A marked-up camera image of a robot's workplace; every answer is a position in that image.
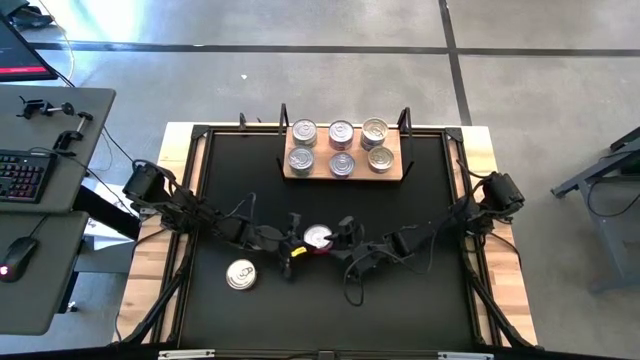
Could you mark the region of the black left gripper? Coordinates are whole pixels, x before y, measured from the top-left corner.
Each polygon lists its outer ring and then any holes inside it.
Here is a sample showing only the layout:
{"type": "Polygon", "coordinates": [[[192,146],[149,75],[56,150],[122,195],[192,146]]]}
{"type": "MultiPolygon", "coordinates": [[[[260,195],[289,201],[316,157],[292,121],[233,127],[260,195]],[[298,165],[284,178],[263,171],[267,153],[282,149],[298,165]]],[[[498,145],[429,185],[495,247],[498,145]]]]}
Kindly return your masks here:
{"type": "MultiPolygon", "coordinates": [[[[316,248],[311,245],[305,245],[301,239],[298,227],[301,222],[301,215],[297,213],[290,213],[290,220],[287,230],[283,234],[283,239],[278,245],[278,258],[280,274],[285,280],[293,279],[293,259],[302,254],[320,255],[323,253],[321,248],[316,248]]],[[[301,236],[304,236],[310,231],[313,226],[304,228],[301,231],[301,236]]]]}

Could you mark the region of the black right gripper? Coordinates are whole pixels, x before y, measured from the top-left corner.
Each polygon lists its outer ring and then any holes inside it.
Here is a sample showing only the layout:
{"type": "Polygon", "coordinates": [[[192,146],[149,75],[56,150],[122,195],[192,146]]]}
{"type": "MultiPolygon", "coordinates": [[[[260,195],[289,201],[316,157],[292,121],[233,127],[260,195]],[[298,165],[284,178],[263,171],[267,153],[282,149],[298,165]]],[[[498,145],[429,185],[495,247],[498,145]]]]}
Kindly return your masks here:
{"type": "Polygon", "coordinates": [[[365,228],[353,216],[346,216],[339,221],[336,231],[327,231],[324,237],[332,237],[329,254],[344,260],[365,240],[365,228]]]}

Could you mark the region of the wooden shelf with black frame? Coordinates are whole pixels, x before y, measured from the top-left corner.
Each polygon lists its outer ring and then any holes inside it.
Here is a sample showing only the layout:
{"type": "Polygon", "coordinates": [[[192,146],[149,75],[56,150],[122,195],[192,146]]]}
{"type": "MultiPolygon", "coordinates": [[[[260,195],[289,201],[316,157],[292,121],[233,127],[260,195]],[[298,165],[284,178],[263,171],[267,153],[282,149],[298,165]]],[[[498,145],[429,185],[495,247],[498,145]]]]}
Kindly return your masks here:
{"type": "Polygon", "coordinates": [[[367,155],[368,152],[361,147],[361,143],[364,142],[361,139],[362,124],[354,124],[350,122],[354,128],[354,136],[352,141],[352,147],[347,151],[335,151],[330,147],[329,141],[329,126],[331,123],[318,123],[317,125],[317,143],[314,147],[308,147],[313,150],[315,161],[313,171],[309,176],[301,177],[296,176],[289,169],[287,164],[288,153],[297,145],[293,141],[292,137],[292,125],[287,118],[285,111],[281,112],[281,120],[278,128],[278,133],[284,137],[284,158],[281,160],[281,167],[283,175],[289,179],[310,179],[310,180],[362,180],[362,181],[389,181],[398,182],[408,174],[409,170],[414,164],[412,159],[405,161],[403,155],[406,153],[408,156],[413,155],[413,134],[411,123],[411,112],[408,107],[404,108],[399,116],[398,122],[395,125],[387,123],[389,131],[385,141],[384,147],[389,148],[394,154],[393,167],[385,173],[375,173],[369,169],[367,155]],[[404,151],[401,145],[401,138],[406,136],[408,138],[408,149],[404,151]],[[355,160],[355,169],[352,175],[346,179],[338,179],[332,176],[329,170],[330,158],[338,153],[349,153],[355,160]]]}

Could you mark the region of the white paper sheets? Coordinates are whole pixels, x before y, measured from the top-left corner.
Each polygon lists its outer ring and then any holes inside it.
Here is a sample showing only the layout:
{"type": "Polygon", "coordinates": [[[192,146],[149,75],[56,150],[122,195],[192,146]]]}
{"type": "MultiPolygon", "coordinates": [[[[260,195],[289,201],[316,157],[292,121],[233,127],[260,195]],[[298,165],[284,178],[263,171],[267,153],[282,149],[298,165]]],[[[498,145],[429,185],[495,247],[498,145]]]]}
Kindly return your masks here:
{"type": "MultiPolygon", "coordinates": [[[[116,206],[119,210],[128,215],[137,216],[138,213],[132,208],[132,201],[125,197],[123,185],[109,184],[103,185],[96,179],[85,178],[82,185],[92,190],[96,195],[116,206]]],[[[84,231],[85,236],[94,240],[93,249],[102,250],[110,246],[132,243],[133,239],[108,227],[107,225],[90,218],[84,231]]]]}

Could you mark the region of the black desk clamp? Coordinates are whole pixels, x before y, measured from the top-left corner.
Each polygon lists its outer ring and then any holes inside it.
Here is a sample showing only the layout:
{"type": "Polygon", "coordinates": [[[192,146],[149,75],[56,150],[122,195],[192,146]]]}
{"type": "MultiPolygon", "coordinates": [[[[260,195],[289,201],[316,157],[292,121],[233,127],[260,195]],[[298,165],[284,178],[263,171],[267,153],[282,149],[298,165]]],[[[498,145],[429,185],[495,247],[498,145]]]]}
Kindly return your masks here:
{"type": "Polygon", "coordinates": [[[61,112],[68,116],[73,116],[75,114],[75,108],[69,102],[64,102],[59,106],[54,106],[43,99],[25,100],[21,97],[21,100],[23,105],[22,111],[17,114],[17,117],[20,118],[31,119],[36,113],[45,116],[52,116],[56,112],[61,112]]]}
{"type": "Polygon", "coordinates": [[[94,119],[93,115],[87,112],[79,112],[78,117],[80,118],[80,123],[76,130],[65,130],[58,135],[53,145],[54,152],[62,156],[76,155],[75,152],[70,150],[70,145],[72,142],[81,141],[84,138],[84,135],[81,133],[84,124],[94,119]]]}

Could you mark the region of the grey desk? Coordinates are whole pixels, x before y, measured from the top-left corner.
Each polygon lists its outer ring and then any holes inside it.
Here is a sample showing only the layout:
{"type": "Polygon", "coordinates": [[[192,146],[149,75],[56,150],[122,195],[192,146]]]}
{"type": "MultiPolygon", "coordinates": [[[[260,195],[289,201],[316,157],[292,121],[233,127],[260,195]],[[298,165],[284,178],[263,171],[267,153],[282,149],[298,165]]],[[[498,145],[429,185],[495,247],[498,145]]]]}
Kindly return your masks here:
{"type": "Polygon", "coordinates": [[[14,283],[0,282],[0,335],[42,335],[59,310],[73,272],[85,212],[65,215],[0,214],[0,262],[17,238],[39,241],[25,274],[14,283]]]}
{"type": "Polygon", "coordinates": [[[52,150],[60,133],[80,129],[83,134],[82,140],[69,146],[75,153],[73,157],[56,159],[38,203],[0,201],[0,212],[69,212],[115,97],[116,92],[107,88],[0,85],[0,150],[52,150]],[[28,100],[44,100],[54,106],[68,102],[76,112],[86,112],[93,119],[83,122],[78,116],[71,117],[62,112],[51,116],[35,113],[25,119],[20,114],[23,103],[28,100]]]}

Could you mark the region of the grey metal table base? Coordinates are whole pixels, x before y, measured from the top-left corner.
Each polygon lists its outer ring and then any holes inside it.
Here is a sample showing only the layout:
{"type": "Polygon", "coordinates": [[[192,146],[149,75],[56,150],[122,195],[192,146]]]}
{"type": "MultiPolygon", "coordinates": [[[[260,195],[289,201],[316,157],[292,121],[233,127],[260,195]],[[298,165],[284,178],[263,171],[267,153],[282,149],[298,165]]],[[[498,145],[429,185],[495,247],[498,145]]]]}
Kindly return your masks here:
{"type": "Polygon", "coordinates": [[[597,231],[610,277],[593,293],[640,286],[640,127],[609,146],[609,153],[551,189],[556,198],[580,193],[597,231]]]}

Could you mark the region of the backlit black keyboard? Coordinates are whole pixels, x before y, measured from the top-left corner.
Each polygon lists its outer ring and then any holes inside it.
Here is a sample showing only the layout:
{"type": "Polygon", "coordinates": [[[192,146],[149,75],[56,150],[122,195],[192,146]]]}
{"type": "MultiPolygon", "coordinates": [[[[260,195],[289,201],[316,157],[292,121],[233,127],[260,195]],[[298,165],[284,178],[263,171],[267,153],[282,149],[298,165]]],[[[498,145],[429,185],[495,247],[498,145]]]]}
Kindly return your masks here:
{"type": "Polygon", "coordinates": [[[0,202],[39,203],[56,159],[48,152],[0,149],[0,202]]]}

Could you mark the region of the black computer mouse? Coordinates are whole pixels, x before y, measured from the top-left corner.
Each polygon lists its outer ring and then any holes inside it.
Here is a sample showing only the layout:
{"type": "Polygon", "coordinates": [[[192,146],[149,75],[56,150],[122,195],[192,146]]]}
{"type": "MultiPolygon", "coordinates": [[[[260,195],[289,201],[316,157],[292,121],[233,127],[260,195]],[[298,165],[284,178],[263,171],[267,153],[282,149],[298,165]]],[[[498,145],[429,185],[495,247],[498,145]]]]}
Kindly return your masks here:
{"type": "Polygon", "coordinates": [[[34,237],[20,237],[13,241],[0,262],[0,282],[14,283],[20,280],[38,247],[39,241],[34,237]]]}

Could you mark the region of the black computer monitor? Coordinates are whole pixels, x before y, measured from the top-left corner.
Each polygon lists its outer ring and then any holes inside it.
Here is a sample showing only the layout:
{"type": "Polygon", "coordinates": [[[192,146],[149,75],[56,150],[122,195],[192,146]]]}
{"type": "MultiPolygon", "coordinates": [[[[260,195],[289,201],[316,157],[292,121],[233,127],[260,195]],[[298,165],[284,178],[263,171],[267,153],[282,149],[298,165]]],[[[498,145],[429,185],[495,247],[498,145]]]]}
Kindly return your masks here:
{"type": "Polygon", "coordinates": [[[0,13],[0,82],[57,79],[56,71],[0,13]]]}

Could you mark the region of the black monitor stand base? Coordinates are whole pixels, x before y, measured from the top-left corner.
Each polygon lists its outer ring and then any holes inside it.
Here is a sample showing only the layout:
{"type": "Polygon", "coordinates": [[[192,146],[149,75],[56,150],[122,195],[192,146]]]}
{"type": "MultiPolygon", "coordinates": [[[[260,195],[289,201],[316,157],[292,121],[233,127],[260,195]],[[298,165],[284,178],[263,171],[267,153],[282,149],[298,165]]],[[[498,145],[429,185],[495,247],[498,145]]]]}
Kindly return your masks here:
{"type": "Polygon", "coordinates": [[[45,28],[53,23],[51,15],[42,13],[39,7],[28,2],[14,2],[3,11],[9,22],[20,29],[45,28]]]}

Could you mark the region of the silver metal bracket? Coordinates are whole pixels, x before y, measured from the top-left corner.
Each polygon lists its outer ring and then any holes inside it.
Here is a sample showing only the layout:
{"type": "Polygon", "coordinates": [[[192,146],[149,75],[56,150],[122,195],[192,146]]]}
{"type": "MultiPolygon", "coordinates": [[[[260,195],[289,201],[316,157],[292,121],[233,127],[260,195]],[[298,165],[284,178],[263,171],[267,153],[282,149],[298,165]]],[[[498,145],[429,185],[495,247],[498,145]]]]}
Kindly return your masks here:
{"type": "Polygon", "coordinates": [[[438,360],[494,360],[494,355],[490,353],[476,352],[439,352],[438,360]]]}
{"type": "Polygon", "coordinates": [[[212,349],[163,350],[158,353],[157,360],[195,360],[214,358],[215,354],[216,351],[212,349]]]}

